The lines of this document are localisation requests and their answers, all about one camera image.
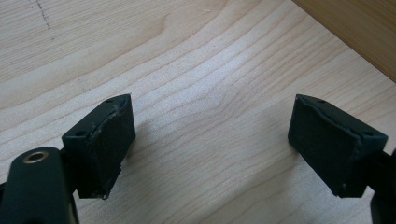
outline screw hole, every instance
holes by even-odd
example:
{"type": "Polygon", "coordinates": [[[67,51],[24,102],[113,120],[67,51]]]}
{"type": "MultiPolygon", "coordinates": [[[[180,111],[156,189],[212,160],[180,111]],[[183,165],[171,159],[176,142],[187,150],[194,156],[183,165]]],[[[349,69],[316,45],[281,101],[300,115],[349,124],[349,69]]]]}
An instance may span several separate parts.
{"type": "Polygon", "coordinates": [[[75,133],[75,136],[83,136],[85,133],[84,131],[79,131],[75,133]]]}
{"type": "Polygon", "coordinates": [[[365,135],[369,135],[369,136],[373,136],[373,135],[374,135],[373,133],[371,133],[371,132],[369,132],[369,131],[363,131],[363,133],[364,133],[365,135]]]}
{"type": "Polygon", "coordinates": [[[25,158],[23,158],[23,162],[24,163],[35,163],[38,161],[42,161],[44,159],[46,159],[48,157],[49,153],[46,151],[38,151],[38,152],[34,152],[28,156],[26,156],[25,158]]]}

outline wood grain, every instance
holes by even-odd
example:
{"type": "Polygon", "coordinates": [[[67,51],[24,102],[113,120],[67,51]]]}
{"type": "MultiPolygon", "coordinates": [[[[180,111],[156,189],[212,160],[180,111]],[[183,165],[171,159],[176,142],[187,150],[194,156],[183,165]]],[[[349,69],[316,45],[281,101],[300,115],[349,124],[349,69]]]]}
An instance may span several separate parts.
{"type": "Polygon", "coordinates": [[[296,93],[389,135],[396,84],[291,1],[2,1],[0,181],[130,93],[136,142],[81,223],[371,223],[290,147],[296,93]]]}
{"type": "Polygon", "coordinates": [[[396,1],[293,1],[396,82],[396,1]]]}

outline wooden surface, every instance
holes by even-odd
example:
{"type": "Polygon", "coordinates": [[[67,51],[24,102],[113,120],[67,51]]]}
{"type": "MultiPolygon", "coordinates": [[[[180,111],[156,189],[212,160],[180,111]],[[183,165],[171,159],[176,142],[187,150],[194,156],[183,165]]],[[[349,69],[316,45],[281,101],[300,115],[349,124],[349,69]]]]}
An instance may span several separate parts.
{"type": "Polygon", "coordinates": [[[291,1],[1,1],[0,181],[130,93],[137,131],[81,223],[371,223],[287,140],[296,93],[389,135],[396,84],[291,1]]]}
{"type": "Polygon", "coordinates": [[[293,0],[396,82],[395,0],[293,0]]]}

